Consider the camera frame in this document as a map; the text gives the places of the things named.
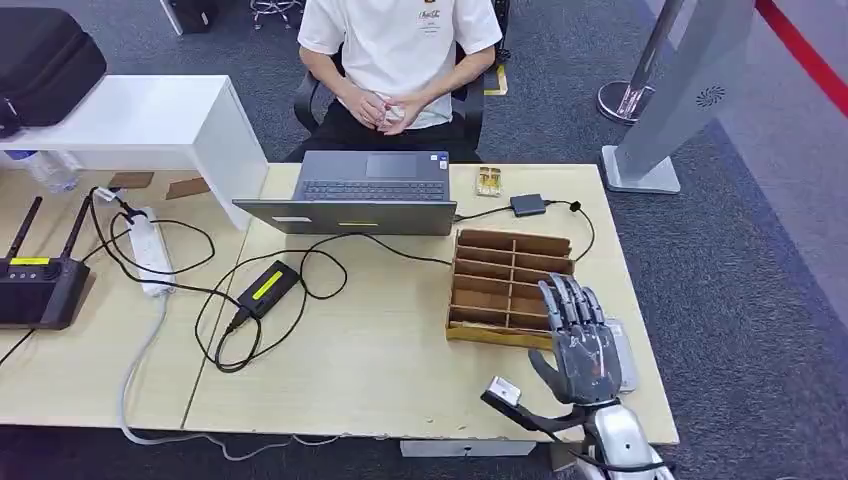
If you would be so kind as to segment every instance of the metal stand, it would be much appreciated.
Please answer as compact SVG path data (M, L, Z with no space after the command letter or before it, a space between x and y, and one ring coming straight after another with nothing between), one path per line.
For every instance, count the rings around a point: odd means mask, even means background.
M624 125L633 125L639 120L654 94L648 79L656 63L657 51L674 25L681 5L683 0L666 0L630 82L610 82L598 90L597 106L603 116Z
M601 150L608 189L680 192L669 155L732 100L745 68L753 16L754 0L705 0L695 5L674 63L641 120L618 146Z

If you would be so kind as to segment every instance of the t-shirt logo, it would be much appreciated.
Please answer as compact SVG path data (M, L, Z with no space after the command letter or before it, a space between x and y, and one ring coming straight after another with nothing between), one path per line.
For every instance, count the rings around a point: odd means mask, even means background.
M439 18L439 13L440 12L439 12L438 9L437 10L430 10L429 12L424 10L423 12L418 14L418 18L420 18L421 20L432 20L432 19L435 19L435 18Z

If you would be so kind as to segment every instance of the red line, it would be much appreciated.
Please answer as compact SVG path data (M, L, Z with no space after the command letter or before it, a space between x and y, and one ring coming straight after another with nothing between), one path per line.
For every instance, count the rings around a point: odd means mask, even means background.
M804 67L810 78L818 84L830 101L848 117L848 85L845 85L839 75L813 49L795 25L792 25L786 15L777 8L773 0L757 0L756 5L760 15L774 30L786 49Z

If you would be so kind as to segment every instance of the white desk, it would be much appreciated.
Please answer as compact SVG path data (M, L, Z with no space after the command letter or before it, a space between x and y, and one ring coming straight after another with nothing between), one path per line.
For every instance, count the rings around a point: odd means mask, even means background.
M477 167L451 167L451 196L461 214L503 206L511 195L541 193L546 199L579 200L592 218L597 239L577 265L576 276L598 294L605 311L620 318L637 358L641 386L623 402L639 416L652 443L678 442L662 381L639 312L630 276L597 168L592 165L499 165L505 197L473 194ZM272 165L263 198L291 195L299 165ZM566 236L575 254L589 241L585 219L565 207L515 219L500 213L461 224ZM305 248L320 237L287 236L254 220L240 259L281 248ZM454 239L383 237L388 244L420 256L450 260ZM348 269L347 288L337 297L309 300L306 315L282 345L239 373L203 369L185 427L225 432L390 436L422 439L546 441L523 430L484 404L479 396L493 375L520 388L522 403L551 416L567 413L551 395L522 348L446 341L445 316L450 269L399 258L367 239L336 240L323 250ZM286 255L297 266L300 255ZM235 277L231 291L243 291L267 268L256 262ZM329 261L314 258L305 277L329 293L340 281ZM263 343L290 325L302 290L295 287L263 321ZM217 335L232 318L225 305ZM243 327L228 342L229 359L244 354L254 327ZM582 438L579 429L570 440Z
M171 181L196 177L196 172L159 172L153 184L130 190L127 201L151 206L159 218L189 222L207 231L218 249L207 265L178 275L177 280L214 286L236 262L245 233L237 230L212 195L164 200ZM44 194L33 228L20 256L56 256L62 249L82 197L91 185L104 185L111 173L86 173L77 189L62 195L40 192L23 171L0 170L0 248L5 255L35 194ZM100 207L108 225L113 208ZM202 236L180 227L163 227L173 266L188 265L207 252ZM132 255L126 237L119 240ZM74 250L81 258L99 245L86 219ZM95 277L76 321L67 329L37 331L0 368L0 424L56 426L117 426L118 391L124 372L156 321L155 303L141 287L124 277L104 253L88 262ZM179 429L202 364L193 325L205 295L179 291L169 301L159 339L139 369L128 395L127 415L133 426ZM202 338L208 339L221 301L206 311ZM25 330L0 330L0 355Z
M72 153L88 170L197 170L233 223L267 161L226 75L109 75L61 123L0 139L3 150ZM0 155L0 168L15 167Z

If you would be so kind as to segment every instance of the power strip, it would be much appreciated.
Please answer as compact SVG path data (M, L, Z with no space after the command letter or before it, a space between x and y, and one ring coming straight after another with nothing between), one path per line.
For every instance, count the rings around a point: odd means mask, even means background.
M165 239L162 238L159 225L151 223L156 220L153 209L144 207L140 210L147 214L147 217L136 215L132 218L133 223L127 221L127 227L130 229L130 242L132 242L135 263L160 272L173 271L171 260L168 257L168 250L165 248ZM152 273L142 269L138 270L138 275L142 280L159 280L171 283L174 283L175 280L174 275ZM174 291L174 287L152 283L142 283L141 288L144 289L144 293L151 297L158 297Z

